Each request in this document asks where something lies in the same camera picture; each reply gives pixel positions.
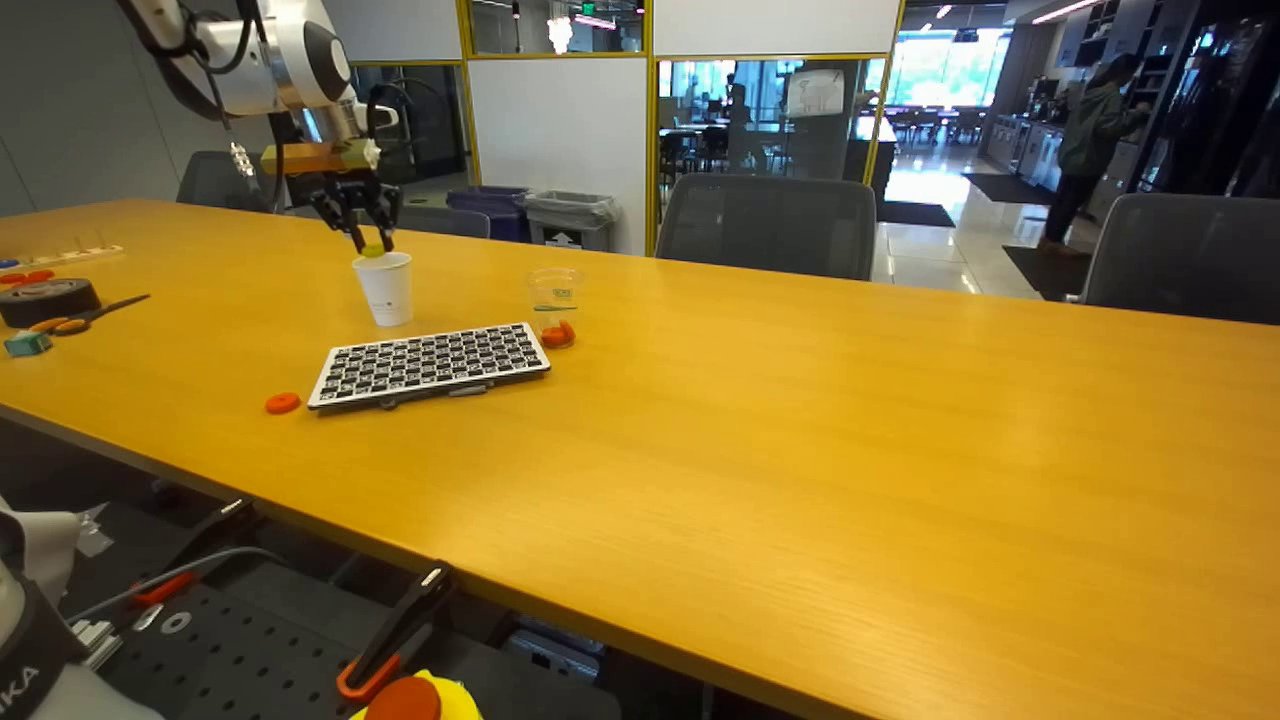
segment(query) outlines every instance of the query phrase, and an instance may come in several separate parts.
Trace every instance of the yellow table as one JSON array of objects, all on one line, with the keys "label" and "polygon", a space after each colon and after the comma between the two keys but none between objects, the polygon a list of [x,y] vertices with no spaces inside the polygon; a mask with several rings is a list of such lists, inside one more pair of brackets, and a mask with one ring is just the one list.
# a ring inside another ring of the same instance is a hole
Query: yellow table
[{"label": "yellow table", "polygon": [[0,225],[149,304],[0,363],[0,403],[867,714],[1280,708],[1280,332],[410,235],[417,325],[526,315],[552,377],[265,417],[374,329],[316,221],[100,205]]}]

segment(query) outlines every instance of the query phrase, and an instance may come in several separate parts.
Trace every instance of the black chair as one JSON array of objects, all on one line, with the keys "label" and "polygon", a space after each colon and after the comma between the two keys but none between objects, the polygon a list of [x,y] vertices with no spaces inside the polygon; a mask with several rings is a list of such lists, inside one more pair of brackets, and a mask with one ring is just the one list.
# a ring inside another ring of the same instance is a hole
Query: black chair
[{"label": "black chair", "polygon": [[207,208],[266,211],[271,192],[260,189],[255,174],[243,174],[232,151],[191,151],[191,161],[185,166],[185,182],[174,189],[174,201],[179,205],[207,205]]},{"label": "black chair", "polygon": [[700,138],[700,166],[726,166],[726,126],[710,123]]},{"label": "black chair", "polygon": [[485,211],[463,208],[400,208],[395,225],[446,235],[491,235],[491,221]]},{"label": "black chair", "polygon": [[981,144],[992,126],[992,113],[985,109],[961,109],[954,113],[954,144]]},{"label": "black chair", "polygon": [[1280,325],[1280,201],[1119,195],[1080,298]]},{"label": "black chair", "polygon": [[867,278],[877,258],[871,189],[795,174],[682,174],[661,257]]}]

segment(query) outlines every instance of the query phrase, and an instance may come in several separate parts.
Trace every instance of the red object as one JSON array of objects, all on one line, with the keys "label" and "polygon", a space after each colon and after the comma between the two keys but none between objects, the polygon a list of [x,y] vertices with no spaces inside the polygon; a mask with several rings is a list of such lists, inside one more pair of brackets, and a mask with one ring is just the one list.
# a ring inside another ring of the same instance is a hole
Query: red object
[{"label": "red object", "polygon": [[441,692],[433,679],[400,674],[371,697],[366,720],[441,720]]},{"label": "red object", "polygon": [[157,609],[157,602],[174,599],[174,594],[189,593],[191,582],[197,582],[197,574],[171,574],[171,581],[165,581],[165,582],[157,582],[157,588],[134,593],[133,602]]},{"label": "red object", "polygon": [[277,395],[266,395],[266,411],[271,417],[289,417],[289,411],[295,411],[305,399],[295,395],[295,391],[277,391]]},{"label": "red object", "polygon": [[345,663],[334,670],[334,697],[345,704],[366,704],[400,670],[400,663],[403,663],[400,656],[386,656],[374,670],[366,670],[363,683],[350,683],[355,663]]},{"label": "red object", "polygon": [[570,345],[570,325],[548,325],[534,338],[542,347],[567,347]]},{"label": "red object", "polygon": [[46,269],[29,269],[29,271],[0,271],[0,285],[46,285]]}]

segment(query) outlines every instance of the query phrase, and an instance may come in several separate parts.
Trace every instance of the window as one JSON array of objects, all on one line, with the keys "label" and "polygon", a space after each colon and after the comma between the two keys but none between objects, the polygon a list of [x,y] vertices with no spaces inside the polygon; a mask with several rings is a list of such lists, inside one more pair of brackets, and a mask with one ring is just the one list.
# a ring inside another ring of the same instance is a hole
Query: window
[{"label": "window", "polygon": [[887,102],[987,109],[1002,52],[1002,26],[981,26],[976,43],[954,43],[950,32],[905,32],[892,52]]},{"label": "window", "polygon": [[661,182],[688,170],[859,174],[871,59],[662,59]]}]

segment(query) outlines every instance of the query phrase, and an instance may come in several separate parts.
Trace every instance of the glass wall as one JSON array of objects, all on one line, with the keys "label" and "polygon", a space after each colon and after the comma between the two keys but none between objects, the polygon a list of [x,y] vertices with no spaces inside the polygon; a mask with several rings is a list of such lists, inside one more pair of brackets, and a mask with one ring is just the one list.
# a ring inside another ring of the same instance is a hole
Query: glass wall
[{"label": "glass wall", "polygon": [[452,65],[355,65],[350,86],[358,98],[381,92],[381,102],[400,116],[395,126],[374,133],[383,180],[417,182],[463,170],[463,98]]},{"label": "glass wall", "polygon": [[688,170],[862,180],[879,74],[882,59],[662,59],[661,201]]}]

